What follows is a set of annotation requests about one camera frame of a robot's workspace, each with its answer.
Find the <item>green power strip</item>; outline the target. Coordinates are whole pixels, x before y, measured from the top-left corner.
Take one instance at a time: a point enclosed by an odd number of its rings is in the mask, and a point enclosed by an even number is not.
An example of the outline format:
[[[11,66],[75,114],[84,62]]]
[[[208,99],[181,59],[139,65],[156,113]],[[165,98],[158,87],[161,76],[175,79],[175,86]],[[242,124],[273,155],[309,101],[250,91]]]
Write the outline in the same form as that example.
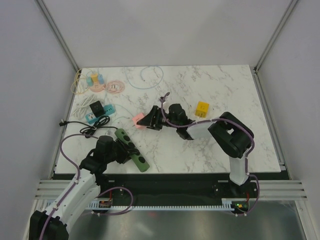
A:
[[[126,131],[123,128],[118,128],[114,134],[116,136],[116,143],[121,155],[120,160],[117,162],[119,164],[125,164],[132,160],[140,172],[146,172],[150,168],[150,165],[136,145],[132,142]]]

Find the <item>pink cube plug adapter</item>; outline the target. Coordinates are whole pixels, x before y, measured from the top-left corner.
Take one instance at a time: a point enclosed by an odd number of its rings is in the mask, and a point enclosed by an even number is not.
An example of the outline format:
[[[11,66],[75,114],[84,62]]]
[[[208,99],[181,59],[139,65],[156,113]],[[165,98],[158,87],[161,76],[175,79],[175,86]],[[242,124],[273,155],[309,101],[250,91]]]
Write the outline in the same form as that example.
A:
[[[139,130],[146,129],[146,126],[138,124],[138,121],[142,120],[144,117],[145,115],[141,112],[132,118],[133,124],[136,129],[139,129]]]

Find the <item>teal power strip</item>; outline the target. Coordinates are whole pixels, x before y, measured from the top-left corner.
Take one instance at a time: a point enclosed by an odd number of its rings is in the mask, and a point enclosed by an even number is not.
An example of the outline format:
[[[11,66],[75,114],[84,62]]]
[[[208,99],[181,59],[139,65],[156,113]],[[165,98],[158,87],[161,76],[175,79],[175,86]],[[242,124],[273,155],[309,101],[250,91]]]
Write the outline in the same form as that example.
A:
[[[100,117],[110,116],[116,112],[115,108],[111,104],[103,106],[103,109],[100,106],[95,109],[94,104],[90,104],[89,106],[92,112],[88,113],[85,116],[85,119],[90,125],[93,125],[95,122],[97,122]]]

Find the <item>yellow cube plug adapter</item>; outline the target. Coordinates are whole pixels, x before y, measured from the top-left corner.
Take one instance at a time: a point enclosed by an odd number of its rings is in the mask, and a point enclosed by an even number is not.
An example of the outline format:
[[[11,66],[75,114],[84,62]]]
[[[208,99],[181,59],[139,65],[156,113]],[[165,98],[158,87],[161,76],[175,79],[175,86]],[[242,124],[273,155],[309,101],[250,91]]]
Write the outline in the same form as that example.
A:
[[[196,106],[194,115],[197,117],[200,117],[200,118],[206,118],[207,113],[209,111],[209,107],[210,107],[210,105],[208,103],[203,102],[203,101],[199,101]]]

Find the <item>black cube adapter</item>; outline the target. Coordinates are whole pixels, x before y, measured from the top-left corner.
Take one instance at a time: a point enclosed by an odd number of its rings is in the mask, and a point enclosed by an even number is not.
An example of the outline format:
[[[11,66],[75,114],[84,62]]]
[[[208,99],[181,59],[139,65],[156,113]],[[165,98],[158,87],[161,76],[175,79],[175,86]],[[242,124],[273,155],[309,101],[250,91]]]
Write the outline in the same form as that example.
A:
[[[91,103],[89,107],[96,118],[99,118],[106,113],[102,103],[99,100]]]

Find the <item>pink round power socket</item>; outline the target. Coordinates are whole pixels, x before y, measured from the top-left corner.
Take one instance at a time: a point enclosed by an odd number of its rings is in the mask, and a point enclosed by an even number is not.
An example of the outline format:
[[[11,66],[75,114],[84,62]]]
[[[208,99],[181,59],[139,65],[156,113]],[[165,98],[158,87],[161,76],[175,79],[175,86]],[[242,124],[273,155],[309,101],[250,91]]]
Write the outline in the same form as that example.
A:
[[[106,88],[106,84],[100,84],[100,83],[97,83],[97,84],[93,84],[92,86],[89,87],[89,89],[94,92],[94,93],[99,93],[101,91],[104,91]]]

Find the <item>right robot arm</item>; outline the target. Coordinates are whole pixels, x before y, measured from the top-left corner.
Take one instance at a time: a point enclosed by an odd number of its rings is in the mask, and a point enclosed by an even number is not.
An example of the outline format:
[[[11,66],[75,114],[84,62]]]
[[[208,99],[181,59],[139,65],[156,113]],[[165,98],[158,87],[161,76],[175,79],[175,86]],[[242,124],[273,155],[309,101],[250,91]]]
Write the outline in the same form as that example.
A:
[[[229,157],[230,174],[229,191],[235,197],[247,191],[249,179],[248,155],[255,147],[254,134],[230,112],[211,120],[191,120],[178,103],[168,108],[154,105],[151,111],[137,121],[137,125],[153,130],[161,130],[164,126],[176,129],[176,133],[184,140],[214,138],[223,152]]]

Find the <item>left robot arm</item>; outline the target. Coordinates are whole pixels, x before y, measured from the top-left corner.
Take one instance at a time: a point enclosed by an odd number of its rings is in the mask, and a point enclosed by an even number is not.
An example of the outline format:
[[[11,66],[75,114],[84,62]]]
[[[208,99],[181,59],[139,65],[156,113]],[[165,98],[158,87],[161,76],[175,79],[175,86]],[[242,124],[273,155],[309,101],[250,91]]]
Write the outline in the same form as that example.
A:
[[[128,156],[125,149],[111,136],[97,138],[96,146],[80,165],[72,162],[76,174],[53,203],[30,217],[30,240],[67,240],[72,227],[86,207],[97,197],[110,191],[104,171],[112,162],[122,163]]]

